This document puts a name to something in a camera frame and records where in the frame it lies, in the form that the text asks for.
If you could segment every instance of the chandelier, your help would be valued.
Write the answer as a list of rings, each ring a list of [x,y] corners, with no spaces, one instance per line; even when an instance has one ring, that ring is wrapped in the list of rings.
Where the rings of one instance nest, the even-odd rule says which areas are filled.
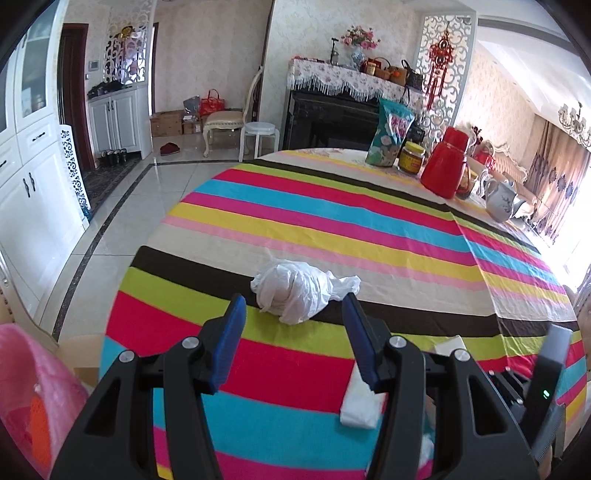
[[[569,113],[569,107],[566,103],[558,110],[558,118],[566,132],[573,137],[579,144],[585,148],[591,147],[591,129],[585,130],[587,120],[581,118],[581,108],[583,105],[579,102],[579,113],[573,108]]]

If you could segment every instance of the red slipper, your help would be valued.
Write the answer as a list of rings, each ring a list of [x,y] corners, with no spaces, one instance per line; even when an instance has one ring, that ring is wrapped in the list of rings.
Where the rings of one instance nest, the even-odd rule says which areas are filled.
[[[160,147],[160,156],[165,157],[166,155],[172,155],[180,151],[181,149],[176,143],[168,142],[166,145],[162,145],[162,147]]]

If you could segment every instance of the crumpled plastic bag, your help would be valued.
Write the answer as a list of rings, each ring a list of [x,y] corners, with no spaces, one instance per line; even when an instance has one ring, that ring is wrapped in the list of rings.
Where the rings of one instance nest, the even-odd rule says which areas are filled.
[[[343,300],[359,293],[359,277],[336,278],[306,262],[273,260],[251,281],[262,312],[280,315],[279,321],[296,325],[312,318],[329,300]]]
[[[43,478],[49,477],[87,399],[80,381],[53,354],[17,325],[0,325],[0,420]],[[33,408],[41,403],[48,432],[33,429]],[[51,458],[47,461],[36,455],[36,441],[49,442]]]

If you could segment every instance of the striped tablecloth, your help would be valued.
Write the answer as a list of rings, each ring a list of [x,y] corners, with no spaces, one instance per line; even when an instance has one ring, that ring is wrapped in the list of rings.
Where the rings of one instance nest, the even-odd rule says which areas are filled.
[[[240,292],[246,327],[222,391],[205,398],[227,480],[361,480],[377,430],[339,410],[353,355],[338,304],[287,326],[260,313],[249,282],[272,258],[358,275],[365,311],[419,348],[461,335],[485,370],[531,375],[549,322],[574,331],[557,392],[567,441],[585,401],[573,309],[539,253],[475,202],[445,202],[363,153],[283,151],[240,164],[190,193],[140,248],[116,297],[102,358],[166,351]],[[171,478],[163,397],[155,394],[158,469]]]

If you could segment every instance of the patterned wallpaper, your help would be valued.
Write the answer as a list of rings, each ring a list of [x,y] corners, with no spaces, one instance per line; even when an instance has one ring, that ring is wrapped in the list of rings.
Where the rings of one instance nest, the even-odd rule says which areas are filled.
[[[261,120],[281,128],[287,64],[295,55],[328,59],[331,37],[352,24],[373,27],[382,39],[372,57],[385,57],[400,65],[412,62],[420,36],[420,15],[400,0],[275,0],[265,61]],[[341,61],[347,52],[339,46]]]
[[[215,88],[227,108],[242,108],[261,62],[272,0],[158,3],[156,111]]]
[[[493,64],[488,52],[477,47],[456,125],[477,125],[485,140],[495,145],[508,143],[511,157],[527,166],[531,162],[524,153],[535,117],[529,103]]]
[[[105,44],[109,29],[108,5],[97,3],[96,0],[70,0],[66,10],[65,23],[88,24],[86,37],[86,72],[89,79],[86,81],[86,91],[103,80],[103,64],[105,62]],[[95,72],[88,71],[90,60],[99,61],[99,69]]]

